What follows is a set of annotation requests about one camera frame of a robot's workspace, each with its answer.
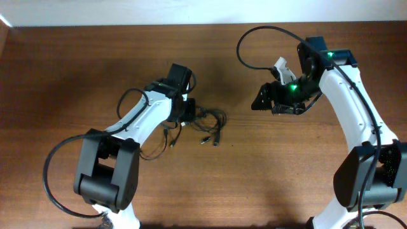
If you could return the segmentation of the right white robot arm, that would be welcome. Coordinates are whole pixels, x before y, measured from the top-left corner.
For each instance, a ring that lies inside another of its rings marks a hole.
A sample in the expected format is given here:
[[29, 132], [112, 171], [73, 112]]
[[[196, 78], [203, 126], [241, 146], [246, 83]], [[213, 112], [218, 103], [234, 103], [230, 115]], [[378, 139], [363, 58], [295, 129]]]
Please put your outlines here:
[[253, 110], [302, 115], [328, 98], [346, 138], [348, 155], [334, 174], [334, 198], [307, 228], [360, 227], [363, 217], [384, 213], [406, 196], [406, 144], [382, 120], [364, 85], [352, 52], [329, 50], [325, 40], [308, 37], [298, 47], [297, 78], [279, 59], [275, 81], [264, 84]]

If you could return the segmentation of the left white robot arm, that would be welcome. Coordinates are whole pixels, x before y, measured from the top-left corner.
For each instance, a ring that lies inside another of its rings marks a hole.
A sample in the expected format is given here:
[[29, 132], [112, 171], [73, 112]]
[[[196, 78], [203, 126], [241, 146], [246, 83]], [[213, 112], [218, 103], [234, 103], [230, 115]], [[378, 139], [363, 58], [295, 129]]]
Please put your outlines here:
[[172, 64], [168, 76], [142, 89], [140, 101], [117, 123], [86, 133], [74, 192], [102, 216], [99, 228], [141, 227], [132, 207], [141, 147], [159, 124], [188, 114], [195, 79], [191, 69]]

